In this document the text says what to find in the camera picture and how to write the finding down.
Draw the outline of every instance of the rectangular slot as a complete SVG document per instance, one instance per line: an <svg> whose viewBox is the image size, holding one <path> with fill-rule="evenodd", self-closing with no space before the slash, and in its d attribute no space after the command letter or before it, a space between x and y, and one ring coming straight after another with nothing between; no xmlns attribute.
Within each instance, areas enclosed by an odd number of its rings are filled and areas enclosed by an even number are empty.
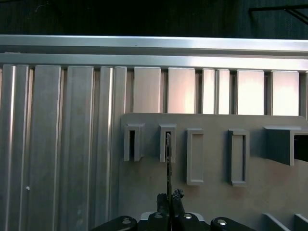
<svg viewBox="0 0 308 231"><path fill-rule="evenodd" d="M133 84L133 112L160 112L161 79L160 68L135 68Z"/></svg>
<svg viewBox="0 0 308 231"><path fill-rule="evenodd" d="M135 131L129 130L127 127L125 129L125 137L124 137L124 161L129 161L130 159L134 159L135 155Z"/></svg>
<svg viewBox="0 0 308 231"><path fill-rule="evenodd" d="M188 185L203 184L204 132L202 129L187 130L187 175Z"/></svg>
<svg viewBox="0 0 308 231"><path fill-rule="evenodd" d="M196 76L194 69L169 68L168 113L195 113Z"/></svg>
<svg viewBox="0 0 308 231"><path fill-rule="evenodd" d="M230 130L230 180L232 186L246 186L249 159L249 133L245 130Z"/></svg>
<svg viewBox="0 0 308 231"><path fill-rule="evenodd" d="M294 135L294 159L308 162L308 134Z"/></svg>
<svg viewBox="0 0 308 231"><path fill-rule="evenodd" d="M215 70L203 69L202 114L215 112Z"/></svg>
<svg viewBox="0 0 308 231"><path fill-rule="evenodd" d="M171 162L175 163L176 157L176 125L160 125L160 162L166 161L166 134L171 134Z"/></svg>
<svg viewBox="0 0 308 231"><path fill-rule="evenodd" d="M264 115L264 72L238 70L236 76L237 115Z"/></svg>
<svg viewBox="0 0 308 231"><path fill-rule="evenodd" d="M124 127L124 161L129 161L131 158L134 161L139 161L143 157L141 153L143 125L126 125Z"/></svg>
<svg viewBox="0 0 308 231"><path fill-rule="evenodd" d="M230 71L217 70L215 82L215 114L230 113Z"/></svg>
<svg viewBox="0 0 308 231"><path fill-rule="evenodd" d="M135 154L135 131L129 131L129 157L134 158Z"/></svg>
<svg viewBox="0 0 308 231"><path fill-rule="evenodd" d="M272 71L272 115L299 114L299 73Z"/></svg>

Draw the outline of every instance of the wall-mounted holder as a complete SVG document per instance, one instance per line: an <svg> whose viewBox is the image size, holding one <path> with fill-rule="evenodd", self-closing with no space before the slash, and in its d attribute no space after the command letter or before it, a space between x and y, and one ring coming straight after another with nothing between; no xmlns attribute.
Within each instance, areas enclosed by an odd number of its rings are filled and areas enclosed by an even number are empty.
<svg viewBox="0 0 308 231"><path fill-rule="evenodd" d="M268 126L266 130L267 158L294 166L294 159L308 161L308 129Z"/></svg>
<svg viewBox="0 0 308 231"><path fill-rule="evenodd" d="M176 124L160 124L160 162L166 161L166 133L171 134L171 162L175 163L175 148L176 148Z"/></svg>
<svg viewBox="0 0 308 231"><path fill-rule="evenodd" d="M134 156L134 161L143 157L143 129L144 124L128 124L124 126L124 161L129 161Z"/></svg>
<svg viewBox="0 0 308 231"><path fill-rule="evenodd" d="M249 131L229 129L230 183L232 186L247 186L250 156Z"/></svg>
<svg viewBox="0 0 308 231"><path fill-rule="evenodd" d="M204 131L201 128L187 129L187 168L188 185L203 184Z"/></svg>

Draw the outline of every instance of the gray panel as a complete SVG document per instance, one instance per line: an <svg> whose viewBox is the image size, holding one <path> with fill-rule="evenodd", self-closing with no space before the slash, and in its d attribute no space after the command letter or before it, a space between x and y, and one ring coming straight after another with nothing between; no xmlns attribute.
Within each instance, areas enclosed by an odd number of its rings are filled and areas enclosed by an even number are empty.
<svg viewBox="0 0 308 231"><path fill-rule="evenodd" d="M168 71L167 112L195 113L195 70L169 68Z"/></svg>
<svg viewBox="0 0 308 231"><path fill-rule="evenodd" d="M264 115L264 72L237 71L236 114Z"/></svg>
<svg viewBox="0 0 308 231"><path fill-rule="evenodd" d="M124 128L124 161L129 161L130 155L134 161L140 161L143 157L142 139L144 124L129 124Z"/></svg>
<svg viewBox="0 0 308 231"><path fill-rule="evenodd" d="M215 114L227 115L230 113L230 71L216 72L216 108Z"/></svg>
<svg viewBox="0 0 308 231"><path fill-rule="evenodd" d="M69 67L63 105L61 230L89 228L93 68Z"/></svg>
<svg viewBox="0 0 308 231"><path fill-rule="evenodd" d="M16 91L16 67L4 65L0 109L0 229L9 228L13 135Z"/></svg>
<svg viewBox="0 0 308 231"><path fill-rule="evenodd" d="M266 220L266 231L290 231L287 227L281 224L275 217L271 214L264 214Z"/></svg>
<svg viewBox="0 0 308 231"><path fill-rule="evenodd" d="M37 66L33 84L27 229L53 231L58 204L61 68Z"/></svg>
<svg viewBox="0 0 308 231"><path fill-rule="evenodd" d="M308 72L299 79L299 115L308 119Z"/></svg>
<svg viewBox="0 0 308 231"><path fill-rule="evenodd" d="M96 154L96 194L95 194L95 222L101 225L108 220L109 215L109 187L110 187L110 158L111 158L111 128L112 128L112 68L102 67L99 82L98 129Z"/></svg>
<svg viewBox="0 0 308 231"><path fill-rule="evenodd" d="M215 70L203 69L202 114L215 112Z"/></svg>
<svg viewBox="0 0 308 231"><path fill-rule="evenodd" d="M116 153L123 152L123 144L119 137L123 139L120 133L120 118L125 113L126 107L126 67L116 67L113 88L113 112L112 112L112 137L111 137L111 163L110 163L110 201L109 201L109 219L118 217L119 213L119 161L120 156Z"/></svg>
<svg viewBox="0 0 308 231"><path fill-rule="evenodd" d="M299 113L298 72L273 71L272 115L297 116Z"/></svg>
<svg viewBox="0 0 308 231"><path fill-rule="evenodd" d="M177 160L172 165L172 186L184 190L187 211L198 211L207 221L224 216L256 230L263 230L261 214L270 211L286 227L293 226L296 211L307 216L308 162L296 161L289 167L266 158L264 125L307 127L299 116L264 115L186 115L125 114L126 124L145 124L144 158L139 162L120 161L119 215L139 218L145 211L155 211L158 193L166 192L166 165L158 160L160 124L177 124ZM187 185L187 128L204 132L204 184ZM228 131L244 129L250 133L250 159L247 187L232 187L229 182Z"/></svg>
<svg viewBox="0 0 308 231"><path fill-rule="evenodd" d="M187 176L188 185L203 184L204 131L187 129Z"/></svg>
<svg viewBox="0 0 308 231"><path fill-rule="evenodd" d="M247 186L250 157L249 132L229 129L230 139L230 182L232 186Z"/></svg>
<svg viewBox="0 0 308 231"><path fill-rule="evenodd" d="M166 133L170 132L171 134L171 162L175 163L176 160L176 137L177 135L177 125L176 124L161 124L160 126L160 162L165 162L167 159L166 156Z"/></svg>
<svg viewBox="0 0 308 231"><path fill-rule="evenodd" d="M133 112L160 112L160 68L135 67Z"/></svg>
<svg viewBox="0 0 308 231"><path fill-rule="evenodd" d="M308 219L301 214L294 215L294 231L306 231L308 230Z"/></svg>

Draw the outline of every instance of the black rod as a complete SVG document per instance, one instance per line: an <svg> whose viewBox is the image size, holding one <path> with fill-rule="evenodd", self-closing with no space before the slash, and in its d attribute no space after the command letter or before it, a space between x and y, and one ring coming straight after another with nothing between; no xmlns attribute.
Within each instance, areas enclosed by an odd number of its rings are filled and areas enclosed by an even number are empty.
<svg viewBox="0 0 308 231"><path fill-rule="evenodd" d="M294 6L270 6L270 7L255 7L249 8L252 11L279 11L279 10L294 10L294 9L308 9L308 4L294 5Z"/></svg>

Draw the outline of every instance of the aluminum slat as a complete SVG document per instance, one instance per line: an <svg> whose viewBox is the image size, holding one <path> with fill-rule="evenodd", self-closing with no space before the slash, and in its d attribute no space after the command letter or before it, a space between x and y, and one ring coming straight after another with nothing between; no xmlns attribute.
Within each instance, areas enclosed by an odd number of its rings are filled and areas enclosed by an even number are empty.
<svg viewBox="0 0 308 231"><path fill-rule="evenodd" d="M216 108L215 114L230 113L230 71L216 71Z"/></svg>
<svg viewBox="0 0 308 231"><path fill-rule="evenodd" d="M236 114L264 115L264 72L238 70L236 76Z"/></svg>
<svg viewBox="0 0 308 231"><path fill-rule="evenodd" d="M202 113L215 113L215 70L203 69L202 72Z"/></svg>
<svg viewBox="0 0 308 231"><path fill-rule="evenodd" d="M159 113L161 110L160 68L135 67L133 112Z"/></svg>
<svg viewBox="0 0 308 231"><path fill-rule="evenodd" d="M27 230L54 231L59 203L55 201L61 137L59 66L36 67L32 100Z"/></svg>
<svg viewBox="0 0 308 231"><path fill-rule="evenodd" d="M93 67L68 67L64 92L60 230L89 227Z"/></svg>
<svg viewBox="0 0 308 231"><path fill-rule="evenodd" d="M299 114L299 74L291 71L272 71L272 115Z"/></svg>
<svg viewBox="0 0 308 231"><path fill-rule="evenodd" d="M169 68L168 113L195 113L196 77L194 69Z"/></svg>

